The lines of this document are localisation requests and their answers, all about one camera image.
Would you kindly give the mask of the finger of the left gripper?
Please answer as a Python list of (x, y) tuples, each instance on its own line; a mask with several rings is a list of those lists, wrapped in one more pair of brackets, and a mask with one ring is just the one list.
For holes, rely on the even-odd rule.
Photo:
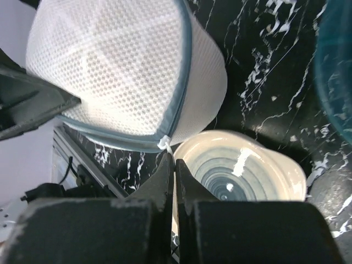
[(81, 103), (60, 87), (27, 74), (1, 51), (1, 140), (38, 129)]

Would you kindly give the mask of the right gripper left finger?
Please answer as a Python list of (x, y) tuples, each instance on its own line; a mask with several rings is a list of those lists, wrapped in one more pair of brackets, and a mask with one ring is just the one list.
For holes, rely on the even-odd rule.
[(170, 263), (174, 161), (125, 199), (31, 202), (5, 242), (1, 263)]

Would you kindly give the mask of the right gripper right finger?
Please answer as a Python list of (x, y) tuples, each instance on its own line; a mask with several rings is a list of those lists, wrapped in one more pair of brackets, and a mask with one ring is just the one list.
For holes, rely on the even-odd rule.
[(176, 161), (180, 263), (343, 263), (307, 202), (221, 201)]

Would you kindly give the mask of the white mesh laundry bag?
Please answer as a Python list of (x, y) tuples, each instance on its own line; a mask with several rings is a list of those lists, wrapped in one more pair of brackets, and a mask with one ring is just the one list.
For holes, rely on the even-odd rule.
[(128, 151), (198, 134), (227, 92), (223, 54), (187, 1), (41, 1), (26, 71), (80, 99), (67, 126)]

